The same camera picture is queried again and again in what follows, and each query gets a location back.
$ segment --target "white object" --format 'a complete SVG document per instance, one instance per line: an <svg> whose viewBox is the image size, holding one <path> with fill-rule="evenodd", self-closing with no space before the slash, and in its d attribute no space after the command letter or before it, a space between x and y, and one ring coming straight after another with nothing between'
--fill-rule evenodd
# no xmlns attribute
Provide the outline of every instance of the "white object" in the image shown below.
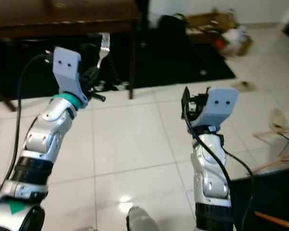
<svg viewBox="0 0 289 231"><path fill-rule="evenodd" d="M222 36L229 42L228 46L223 49L223 53L235 55L241 47L240 31L237 29L230 29Z"/></svg>

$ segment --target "metal fork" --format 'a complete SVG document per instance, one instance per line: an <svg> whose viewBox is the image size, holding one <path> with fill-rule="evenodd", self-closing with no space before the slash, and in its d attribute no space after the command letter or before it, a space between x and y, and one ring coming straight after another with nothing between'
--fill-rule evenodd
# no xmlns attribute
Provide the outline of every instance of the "metal fork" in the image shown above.
<svg viewBox="0 0 289 231"><path fill-rule="evenodd" d="M100 59L97 63L97 68L100 68L102 60L108 55L110 51L110 35L109 33L102 33L102 43L100 48Z"/></svg>

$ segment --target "robotic arm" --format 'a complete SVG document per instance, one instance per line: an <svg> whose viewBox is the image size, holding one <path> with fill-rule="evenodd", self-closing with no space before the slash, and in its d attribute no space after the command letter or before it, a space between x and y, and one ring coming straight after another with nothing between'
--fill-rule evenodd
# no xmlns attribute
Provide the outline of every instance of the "robotic arm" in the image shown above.
<svg viewBox="0 0 289 231"><path fill-rule="evenodd" d="M185 88L182 97L182 118L187 120L189 132L193 134L191 161L195 172L196 230L233 230L229 182L221 166L204 146L225 165L223 136L216 132L231 115L237 97L236 89L215 88L192 98L188 88Z"/></svg>
<svg viewBox="0 0 289 231"><path fill-rule="evenodd" d="M53 73L60 94L37 116L29 129L12 176L0 186L0 231L40 231L45 212L40 206L48 194L47 180L57 159L63 137L77 110L91 98L105 97L89 91L97 76L79 82L80 54L56 47Z"/></svg>

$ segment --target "orange object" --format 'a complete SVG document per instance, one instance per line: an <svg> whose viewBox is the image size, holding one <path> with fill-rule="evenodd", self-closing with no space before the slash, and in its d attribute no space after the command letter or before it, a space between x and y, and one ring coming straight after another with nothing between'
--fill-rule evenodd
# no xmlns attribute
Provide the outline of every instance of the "orange object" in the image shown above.
<svg viewBox="0 0 289 231"><path fill-rule="evenodd" d="M260 212L257 212L257 211L255 211L255 215L258 216L258 217L261 217L263 219L269 220L269 221L271 221L271 222L273 222L275 224L287 227L289 229L289 222L288 221L285 221L285 220L282 220L282 219L279 219L279 218L275 218L275 217L272 217L272 216L269 216L269 215L266 215L264 213L260 213Z"/></svg>
<svg viewBox="0 0 289 231"><path fill-rule="evenodd" d="M215 46L217 49L221 50L223 48L223 41L220 39L215 40Z"/></svg>

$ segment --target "wooden table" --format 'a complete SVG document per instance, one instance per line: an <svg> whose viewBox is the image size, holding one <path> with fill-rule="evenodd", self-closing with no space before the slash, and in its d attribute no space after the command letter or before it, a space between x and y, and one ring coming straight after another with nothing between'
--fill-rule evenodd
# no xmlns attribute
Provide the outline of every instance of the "wooden table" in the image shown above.
<svg viewBox="0 0 289 231"><path fill-rule="evenodd" d="M139 19L134 0L0 0L0 39L130 31L132 99Z"/></svg>

